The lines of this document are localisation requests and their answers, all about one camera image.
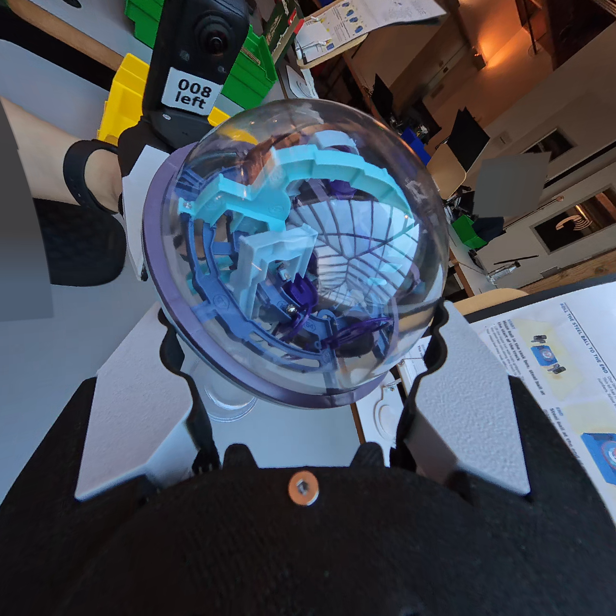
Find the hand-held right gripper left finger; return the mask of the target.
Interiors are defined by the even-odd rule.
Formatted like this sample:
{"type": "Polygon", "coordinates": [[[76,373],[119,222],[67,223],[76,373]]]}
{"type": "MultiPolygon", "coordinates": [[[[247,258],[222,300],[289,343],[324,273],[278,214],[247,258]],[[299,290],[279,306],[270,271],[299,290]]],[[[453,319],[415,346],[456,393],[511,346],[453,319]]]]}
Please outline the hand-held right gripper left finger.
{"type": "Polygon", "coordinates": [[[98,370],[74,497],[86,501],[137,477],[166,489],[217,468],[210,418],[183,349],[155,303],[98,370]]]}

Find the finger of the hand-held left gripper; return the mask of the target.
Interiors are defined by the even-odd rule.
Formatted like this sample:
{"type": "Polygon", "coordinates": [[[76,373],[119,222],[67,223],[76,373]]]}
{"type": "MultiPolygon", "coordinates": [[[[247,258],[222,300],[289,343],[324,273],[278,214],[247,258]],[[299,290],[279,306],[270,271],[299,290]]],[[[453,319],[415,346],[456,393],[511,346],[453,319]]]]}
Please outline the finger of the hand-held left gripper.
{"type": "Polygon", "coordinates": [[[150,183],[168,156],[163,150],[145,145],[130,173],[122,180],[127,252],[137,281],[147,279],[142,248],[143,207],[150,183]]]}

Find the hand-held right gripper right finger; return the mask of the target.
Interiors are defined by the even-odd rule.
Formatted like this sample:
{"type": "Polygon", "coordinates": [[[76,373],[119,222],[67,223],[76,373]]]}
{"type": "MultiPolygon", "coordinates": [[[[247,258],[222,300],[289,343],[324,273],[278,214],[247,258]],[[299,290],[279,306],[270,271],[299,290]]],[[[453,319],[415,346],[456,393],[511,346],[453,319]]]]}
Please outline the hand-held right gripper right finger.
{"type": "Polygon", "coordinates": [[[440,484],[467,473],[518,495],[530,493],[505,367],[448,301],[428,330],[426,366],[398,420],[389,465],[440,484]]]}

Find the clear plastic ball stand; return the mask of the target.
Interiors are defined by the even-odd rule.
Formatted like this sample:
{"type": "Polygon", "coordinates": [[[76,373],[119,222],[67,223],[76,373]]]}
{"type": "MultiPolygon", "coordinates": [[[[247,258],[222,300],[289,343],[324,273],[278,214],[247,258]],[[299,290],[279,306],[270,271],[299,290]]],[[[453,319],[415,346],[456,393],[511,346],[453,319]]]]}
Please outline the clear plastic ball stand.
{"type": "Polygon", "coordinates": [[[242,419],[258,401],[256,396],[225,379],[206,381],[201,393],[208,416],[219,423],[242,419]]]}

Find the clear plastic maze ball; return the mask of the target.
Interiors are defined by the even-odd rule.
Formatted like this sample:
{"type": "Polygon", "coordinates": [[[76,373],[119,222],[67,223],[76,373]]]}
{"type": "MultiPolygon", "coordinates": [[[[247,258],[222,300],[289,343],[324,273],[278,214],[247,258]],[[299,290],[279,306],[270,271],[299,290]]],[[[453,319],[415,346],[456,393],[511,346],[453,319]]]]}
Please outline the clear plastic maze ball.
{"type": "Polygon", "coordinates": [[[443,201],[390,129],[320,99],[272,102],[176,150],[142,250],[192,352],[255,397],[336,408],[421,338],[445,286],[443,201]]]}

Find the person's left forearm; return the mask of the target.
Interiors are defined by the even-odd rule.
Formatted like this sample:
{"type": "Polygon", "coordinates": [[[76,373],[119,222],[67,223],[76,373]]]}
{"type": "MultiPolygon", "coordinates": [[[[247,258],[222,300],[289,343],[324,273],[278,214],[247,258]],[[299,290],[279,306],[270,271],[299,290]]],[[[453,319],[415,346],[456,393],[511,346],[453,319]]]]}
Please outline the person's left forearm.
{"type": "Polygon", "coordinates": [[[64,179],[64,159],[78,139],[5,97],[1,97],[1,103],[17,144],[31,196],[77,205],[64,179]]]}

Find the person's left hand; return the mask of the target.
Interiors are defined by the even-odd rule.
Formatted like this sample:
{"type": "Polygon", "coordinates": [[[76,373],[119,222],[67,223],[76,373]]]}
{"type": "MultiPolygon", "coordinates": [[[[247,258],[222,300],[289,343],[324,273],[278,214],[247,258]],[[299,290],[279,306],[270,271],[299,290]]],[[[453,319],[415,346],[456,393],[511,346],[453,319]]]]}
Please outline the person's left hand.
{"type": "Polygon", "coordinates": [[[84,168],[84,180],[101,206],[114,214],[119,213],[122,176],[117,154],[102,149],[91,153],[84,168]]]}

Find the green plastic bin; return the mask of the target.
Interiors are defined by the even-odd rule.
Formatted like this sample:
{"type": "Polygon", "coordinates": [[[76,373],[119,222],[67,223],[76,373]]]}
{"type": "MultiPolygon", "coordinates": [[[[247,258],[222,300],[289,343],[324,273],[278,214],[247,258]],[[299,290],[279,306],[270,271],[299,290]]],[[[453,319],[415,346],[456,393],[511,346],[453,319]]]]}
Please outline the green plastic bin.
{"type": "Polygon", "coordinates": [[[229,105],[261,104],[277,81],[272,56],[250,20],[247,1],[125,1],[134,37],[151,50],[159,40],[163,104],[205,115],[229,105]]]}
{"type": "Polygon", "coordinates": [[[467,215],[462,215],[451,223],[461,242],[472,250],[480,250],[488,244],[473,229],[474,221],[467,215]]]}

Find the black wristband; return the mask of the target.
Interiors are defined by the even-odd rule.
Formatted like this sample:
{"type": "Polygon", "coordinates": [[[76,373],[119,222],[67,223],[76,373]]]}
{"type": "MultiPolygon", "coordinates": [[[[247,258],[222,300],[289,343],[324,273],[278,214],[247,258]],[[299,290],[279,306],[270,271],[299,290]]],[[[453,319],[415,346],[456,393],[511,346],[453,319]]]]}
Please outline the black wristband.
{"type": "Polygon", "coordinates": [[[114,211],[97,200],[86,184],[88,159],[98,150],[107,151],[114,155],[118,153],[116,145],[98,139],[78,140],[73,143],[66,151],[63,161],[64,181],[68,191],[80,206],[92,211],[114,214],[114,211]]]}

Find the yellow plastic bin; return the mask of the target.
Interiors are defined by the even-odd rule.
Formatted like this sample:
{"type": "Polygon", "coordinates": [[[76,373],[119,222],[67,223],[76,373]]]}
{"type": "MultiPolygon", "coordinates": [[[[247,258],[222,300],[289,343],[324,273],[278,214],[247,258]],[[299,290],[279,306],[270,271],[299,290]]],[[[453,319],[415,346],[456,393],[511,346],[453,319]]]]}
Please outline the yellow plastic bin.
{"type": "Polygon", "coordinates": [[[128,53],[123,58],[104,105],[97,139],[118,145],[119,136],[134,127],[142,116],[142,99],[149,65],[128,53]]]}

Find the dark green cardboard box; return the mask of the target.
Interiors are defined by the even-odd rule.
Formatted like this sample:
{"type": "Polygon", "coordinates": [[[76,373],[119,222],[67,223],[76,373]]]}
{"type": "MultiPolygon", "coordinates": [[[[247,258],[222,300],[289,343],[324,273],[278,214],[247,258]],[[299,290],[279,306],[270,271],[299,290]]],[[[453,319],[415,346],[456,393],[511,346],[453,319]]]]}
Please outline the dark green cardboard box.
{"type": "Polygon", "coordinates": [[[287,53],[303,23],[304,15],[298,1],[274,2],[263,34],[274,62],[287,53]]]}

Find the beige chair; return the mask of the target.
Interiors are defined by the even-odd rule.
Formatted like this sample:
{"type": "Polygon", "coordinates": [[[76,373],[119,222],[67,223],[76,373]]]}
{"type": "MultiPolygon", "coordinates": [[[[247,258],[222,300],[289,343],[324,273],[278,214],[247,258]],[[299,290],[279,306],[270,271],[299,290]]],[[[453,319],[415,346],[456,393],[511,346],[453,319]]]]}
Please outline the beige chair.
{"type": "Polygon", "coordinates": [[[449,200],[466,180],[465,169],[447,143],[435,150],[427,170],[443,201],[449,200]]]}

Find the blue plastic bin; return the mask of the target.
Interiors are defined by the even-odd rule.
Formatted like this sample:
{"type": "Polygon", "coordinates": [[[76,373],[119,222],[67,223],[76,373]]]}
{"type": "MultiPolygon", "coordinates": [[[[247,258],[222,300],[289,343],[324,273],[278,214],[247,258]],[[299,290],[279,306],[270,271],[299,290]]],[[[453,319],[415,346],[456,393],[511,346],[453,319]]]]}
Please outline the blue plastic bin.
{"type": "Polygon", "coordinates": [[[412,130],[411,127],[407,127],[402,135],[401,139],[411,148],[411,150],[420,158],[421,162],[427,166],[431,160],[430,154],[425,149],[424,143],[412,130]]]}

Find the black monitor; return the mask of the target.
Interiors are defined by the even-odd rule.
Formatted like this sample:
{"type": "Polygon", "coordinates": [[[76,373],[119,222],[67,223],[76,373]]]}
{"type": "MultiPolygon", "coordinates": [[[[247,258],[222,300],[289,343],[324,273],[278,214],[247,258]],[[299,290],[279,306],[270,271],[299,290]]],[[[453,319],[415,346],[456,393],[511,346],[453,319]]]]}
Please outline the black monitor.
{"type": "Polygon", "coordinates": [[[458,110],[446,144],[467,173],[481,156],[490,136],[465,107],[458,110]]]}

